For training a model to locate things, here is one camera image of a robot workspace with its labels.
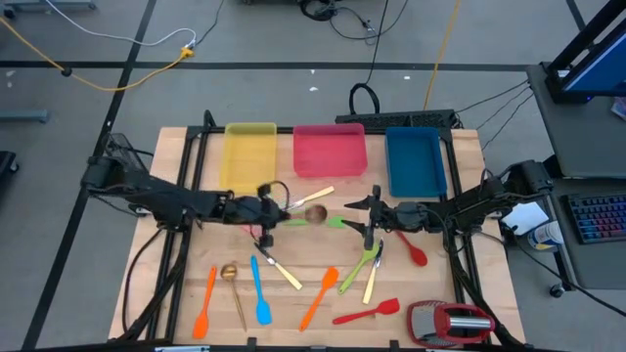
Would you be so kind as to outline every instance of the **bottle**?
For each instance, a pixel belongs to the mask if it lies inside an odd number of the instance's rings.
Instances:
[[[543,250],[563,243],[559,222],[544,224],[528,234],[528,243],[535,249]]]

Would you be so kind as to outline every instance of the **concrete floor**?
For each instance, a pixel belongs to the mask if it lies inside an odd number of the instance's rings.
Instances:
[[[585,21],[603,2],[576,0]],[[343,3],[378,24],[382,1]],[[390,1],[386,23],[402,3]],[[70,15],[92,30],[134,36],[149,0],[101,0],[97,4],[97,12]],[[217,5],[216,0],[157,0],[146,39],[154,40],[181,25],[203,32]],[[453,6],[454,0],[410,1],[398,25],[382,38],[378,62],[432,64]],[[358,22],[348,15],[341,15],[336,24],[346,33],[362,34]],[[15,26],[61,61],[123,62],[131,48],[129,43],[83,34],[54,14],[19,14]],[[444,59],[446,64],[463,66],[440,71],[428,107],[460,109],[517,84],[525,79],[518,65],[553,59],[577,30],[565,0],[464,1]],[[187,40],[179,34],[161,46],[142,48],[137,60],[171,61]],[[373,52],[373,47],[362,42],[338,37],[327,23],[306,19],[291,1],[257,0],[249,7],[230,0],[219,25],[189,62],[366,63]],[[22,346],[74,206],[85,160],[93,152],[112,102],[112,94],[85,88],[56,70],[3,65],[6,61],[37,60],[4,27],[0,29],[0,107],[47,109],[52,117],[45,125],[0,124],[0,150],[17,152],[22,165],[0,204],[0,276],[5,283],[0,290],[0,350]],[[149,71],[133,69],[130,81]],[[121,69],[111,68],[76,72],[107,86],[114,86],[121,75]],[[330,123],[336,115],[348,113],[349,89],[366,76],[367,71],[359,69],[318,68],[312,72],[309,68],[280,69],[280,65],[175,69],[127,92],[112,129],[125,133],[135,147],[151,150],[160,127],[198,124],[205,109],[213,112],[220,125],[232,121]],[[377,70],[371,85],[380,96],[383,111],[420,110],[429,78],[430,71],[420,66]],[[462,113],[465,126],[476,127],[506,99]],[[359,111],[371,109],[366,97],[358,96],[357,101]],[[483,144],[515,105],[510,104],[480,130]],[[485,151],[485,158],[488,167],[499,171],[513,162],[543,159],[551,153],[531,99]],[[107,338],[133,220],[100,203],[88,202],[38,347]],[[554,265],[550,255],[537,256]],[[520,252],[511,251],[510,265],[529,342],[566,350],[626,349],[621,318],[578,292],[552,299],[547,288],[555,278]],[[622,291],[594,293],[626,308]]]

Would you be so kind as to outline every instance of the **blue plastic tray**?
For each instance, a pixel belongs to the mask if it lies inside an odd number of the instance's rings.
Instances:
[[[384,145],[392,196],[439,197],[446,194],[436,128],[389,127]]]

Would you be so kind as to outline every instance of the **keyboard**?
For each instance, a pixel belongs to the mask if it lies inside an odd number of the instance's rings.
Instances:
[[[368,113],[337,116],[335,123],[361,123],[365,128],[435,127],[456,128],[459,120],[453,110],[427,110]]]
[[[565,196],[583,243],[626,241],[626,195]]]

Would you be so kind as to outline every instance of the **wooden table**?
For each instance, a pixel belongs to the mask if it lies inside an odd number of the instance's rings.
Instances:
[[[176,182],[185,132],[185,128],[161,129],[152,164],[153,175]],[[463,190],[468,190],[478,184],[484,167],[478,136],[473,130],[455,130],[453,138],[462,187]],[[223,142],[222,134],[209,135],[201,190],[218,189]],[[358,178],[298,178],[292,168],[291,143],[292,135],[279,134],[277,179],[288,184],[294,199],[335,186],[335,192],[320,198],[319,202],[327,207],[330,216],[343,215],[357,221],[367,221],[368,212],[347,209],[343,205],[369,195],[374,184],[381,185],[381,198],[390,206],[397,203],[398,199],[392,198],[387,191],[384,136],[367,136],[369,166],[366,173]],[[192,151],[189,183],[197,149],[195,147]],[[443,155],[448,194],[451,198],[452,182],[447,158],[445,153]],[[483,230],[499,236],[497,223],[493,220],[486,221]],[[138,221],[128,263],[154,232],[155,222],[152,218]],[[270,253],[302,282],[303,288],[300,291],[295,290],[276,268],[263,260],[262,255],[253,247],[249,234],[242,228],[218,224],[205,224],[203,230],[195,228],[180,302],[176,343],[241,345],[246,344],[249,336],[255,336],[259,345],[374,347],[388,346],[389,340],[397,339],[401,347],[412,347],[415,344],[411,342],[406,328],[407,306],[425,299],[455,301],[452,274],[447,254],[441,246],[440,234],[407,235],[428,257],[428,265],[421,268],[411,262],[405,244],[396,235],[377,231],[377,237],[384,235],[384,253],[372,300],[366,306],[361,300],[371,264],[364,267],[345,294],[339,296],[337,293],[340,283],[359,261],[363,250],[363,240],[354,230],[279,225],[272,233],[275,245],[270,248]],[[472,241],[485,300],[513,336],[524,340],[504,249],[497,242],[482,236],[474,236]],[[143,253],[135,267],[128,301],[128,322],[132,322],[141,313],[154,293],[163,242],[164,235],[161,235]],[[256,291],[249,266],[252,254],[258,258],[263,294],[271,306],[273,324],[267,327],[261,327],[256,322]],[[208,334],[204,340],[194,340],[193,325],[201,310],[210,267],[217,266],[219,273],[219,269],[230,262],[236,262],[239,268],[237,288],[248,330],[244,332],[241,328],[230,287],[218,278],[208,309]],[[305,332],[299,332],[300,321],[317,295],[320,282],[329,266],[339,269],[339,282],[327,292],[309,328]],[[111,337],[122,334],[122,292],[123,287],[112,321]],[[365,318],[342,326],[333,326],[331,323],[335,317],[375,308],[379,302],[393,297],[398,297],[401,305],[400,312],[394,315]],[[167,297],[161,306],[157,336],[163,336],[169,302]]]

